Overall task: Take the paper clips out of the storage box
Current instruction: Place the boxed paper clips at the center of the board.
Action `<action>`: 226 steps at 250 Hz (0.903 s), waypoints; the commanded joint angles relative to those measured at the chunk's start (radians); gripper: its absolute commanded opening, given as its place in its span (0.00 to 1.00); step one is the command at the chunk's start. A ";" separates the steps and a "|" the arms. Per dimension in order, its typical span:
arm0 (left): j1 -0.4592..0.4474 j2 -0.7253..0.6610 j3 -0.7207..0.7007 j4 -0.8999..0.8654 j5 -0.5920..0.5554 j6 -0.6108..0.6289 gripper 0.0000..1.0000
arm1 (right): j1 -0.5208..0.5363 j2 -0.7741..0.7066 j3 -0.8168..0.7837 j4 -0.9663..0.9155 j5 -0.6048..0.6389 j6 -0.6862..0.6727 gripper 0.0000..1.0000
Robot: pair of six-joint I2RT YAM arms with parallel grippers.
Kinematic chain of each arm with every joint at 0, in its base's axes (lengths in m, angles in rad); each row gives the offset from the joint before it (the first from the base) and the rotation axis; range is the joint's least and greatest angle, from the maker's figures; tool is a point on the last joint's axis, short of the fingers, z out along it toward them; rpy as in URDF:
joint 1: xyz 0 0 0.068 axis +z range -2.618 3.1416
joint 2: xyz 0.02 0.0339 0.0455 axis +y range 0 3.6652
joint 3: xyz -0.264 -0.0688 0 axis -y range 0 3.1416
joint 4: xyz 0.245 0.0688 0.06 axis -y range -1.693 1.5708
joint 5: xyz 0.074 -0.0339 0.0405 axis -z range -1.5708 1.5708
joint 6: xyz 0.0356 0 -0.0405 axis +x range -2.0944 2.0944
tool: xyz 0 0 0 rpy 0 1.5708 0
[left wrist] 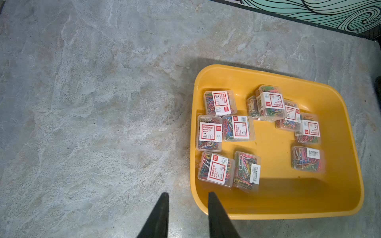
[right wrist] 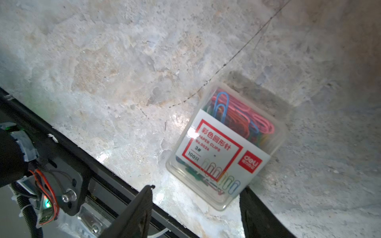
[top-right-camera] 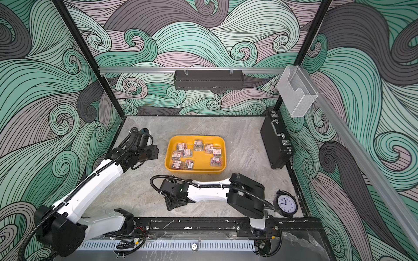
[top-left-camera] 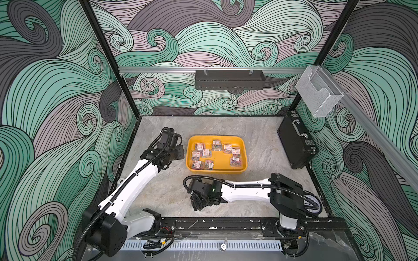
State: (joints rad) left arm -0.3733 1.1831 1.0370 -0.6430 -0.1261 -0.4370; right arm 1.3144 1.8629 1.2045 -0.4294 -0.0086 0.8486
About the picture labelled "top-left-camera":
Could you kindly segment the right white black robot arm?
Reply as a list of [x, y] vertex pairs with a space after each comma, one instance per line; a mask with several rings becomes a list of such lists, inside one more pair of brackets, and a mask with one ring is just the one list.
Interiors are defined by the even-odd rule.
[[271, 204], [279, 212], [279, 228], [295, 231], [302, 219], [322, 213], [321, 200], [303, 186], [279, 173], [253, 182], [233, 182], [204, 175], [183, 180], [195, 211], [221, 203], [257, 201]]

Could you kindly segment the yellow plastic storage tray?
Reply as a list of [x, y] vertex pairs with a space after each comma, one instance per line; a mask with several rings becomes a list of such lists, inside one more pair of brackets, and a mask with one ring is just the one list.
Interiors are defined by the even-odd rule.
[[[224, 153], [223, 149], [221, 151], [213, 151], [212, 150], [212, 141], [213, 140], [220, 140], [222, 145], [224, 144], [231, 144], [233, 147], [239, 147], [241, 149], [241, 158], [242, 158], [242, 166], [234, 167], [230, 166], [230, 158], [234, 157], [233, 154]], [[205, 149], [209, 149], [212, 151], [211, 157], [201, 157], [198, 160], [202, 161], [202, 168], [201, 169], [193, 169], [192, 163], [197, 159], [191, 158], [191, 152], [196, 151], [195, 144], [197, 142], [203, 142], [205, 144]], [[246, 151], [246, 145], [242, 138], [238, 136], [210, 136], [210, 135], [196, 135], [192, 136], [188, 140], [187, 150], [186, 152], [186, 167], [189, 171], [194, 174], [242, 174], [248, 168], [248, 157]], [[214, 161], [213, 170], [205, 170], [205, 161], [212, 160]]]

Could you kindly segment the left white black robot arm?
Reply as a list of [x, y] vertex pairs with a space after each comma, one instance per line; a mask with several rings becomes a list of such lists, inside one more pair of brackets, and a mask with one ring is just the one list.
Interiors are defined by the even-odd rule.
[[127, 239], [144, 236], [150, 239], [168, 239], [164, 233], [161, 215], [150, 209], [127, 217], [127, 211], [146, 185], [173, 161], [184, 159], [182, 137], [173, 128], [164, 127], [158, 137], [142, 153], [135, 168], [103, 201], [88, 207], [82, 214], [82, 232], [74, 244], [72, 259], [77, 261], [82, 244], [99, 250], [93, 260], [103, 255], [114, 256]]

